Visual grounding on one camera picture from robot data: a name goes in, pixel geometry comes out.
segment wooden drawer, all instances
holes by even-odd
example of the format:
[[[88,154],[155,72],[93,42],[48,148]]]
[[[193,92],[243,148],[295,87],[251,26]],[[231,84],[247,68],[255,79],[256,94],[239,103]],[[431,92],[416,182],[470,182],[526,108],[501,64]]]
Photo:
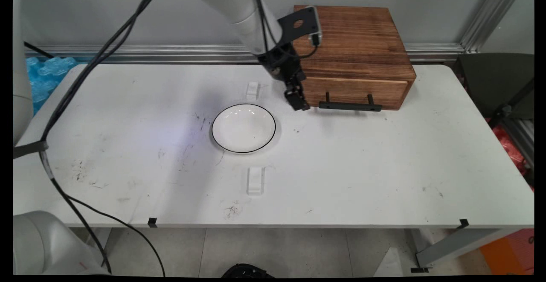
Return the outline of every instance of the wooden drawer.
[[[294,6],[300,10],[305,6]],[[326,101],[400,109],[415,81],[415,71],[387,8],[317,6],[322,43],[302,59],[302,82],[310,106]],[[293,42],[299,55],[313,50],[307,36]]]
[[[305,98],[310,106],[318,106],[326,101],[326,92],[330,101],[341,103],[368,104],[367,95],[374,97],[374,103],[383,105],[383,109],[397,110],[403,100],[408,82],[404,80],[370,80],[353,78],[310,78],[302,82]]]

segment table surface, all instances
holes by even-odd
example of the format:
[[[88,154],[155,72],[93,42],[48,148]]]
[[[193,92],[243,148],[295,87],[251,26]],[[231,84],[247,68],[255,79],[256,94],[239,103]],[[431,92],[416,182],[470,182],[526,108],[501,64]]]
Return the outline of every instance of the table surface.
[[[39,139],[83,68],[20,145]],[[534,227],[534,194],[452,71],[415,72],[398,111],[293,111],[261,66],[101,64],[51,130],[49,163],[66,193],[135,226]],[[211,123],[245,102],[272,113],[275,137],[255,154],[224,152]],[[246,193],[249,167],[265,167],[261,196]],[[121,226],[76,206],[91,226]],[[82,225],[38,154],[13,161],[13,214],[33,210]]]

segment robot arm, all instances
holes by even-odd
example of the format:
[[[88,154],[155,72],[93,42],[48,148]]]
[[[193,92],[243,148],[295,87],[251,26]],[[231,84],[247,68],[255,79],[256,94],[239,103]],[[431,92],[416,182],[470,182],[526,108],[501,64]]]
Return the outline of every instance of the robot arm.
[[[277,20],[261,0],[202,1],[228,20],[241,42],[256,55],[258,62],[273,78],[285,83],[285,98],[292,108],[309,109],[301,83],[305,74],[292,41],[302,35],[310,35],[312,44],[315,47],[320,45],[322,33],[316,8],[308,7]],[[303,24],[295,28],[294,22],[299,20]]]

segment black metal handle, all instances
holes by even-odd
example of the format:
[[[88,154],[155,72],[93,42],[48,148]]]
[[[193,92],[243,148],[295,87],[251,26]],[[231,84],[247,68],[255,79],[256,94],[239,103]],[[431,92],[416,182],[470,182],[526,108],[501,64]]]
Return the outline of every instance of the black metal handle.
[[[326,92],[326,101],[320,101],[318,103],[319,108],[327,109],[343,109],[343,110],[362,110],[362,111],[381,111],[383,108],[382,105],[374,104],[374,97],[368,95],[369,104],[358,104],[358,103],[339,103],[330,101],[330,92]]]

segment tile floor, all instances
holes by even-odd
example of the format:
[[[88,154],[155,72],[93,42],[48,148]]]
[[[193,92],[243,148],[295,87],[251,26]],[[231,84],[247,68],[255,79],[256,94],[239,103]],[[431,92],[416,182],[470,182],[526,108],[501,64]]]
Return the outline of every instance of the tile floor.
[[[219,278],[249,263],[276,278],[373,276],[389,247],[397,247],[404,276],[491,274],[479,250],[411,274],[415,245],[409,230],[303,228],[143,228],[167,276]],[[433,231],[440,238],[445,230]],[[160,276],[148,244],[127,228],[113,228],[106,245],[118,276]]]

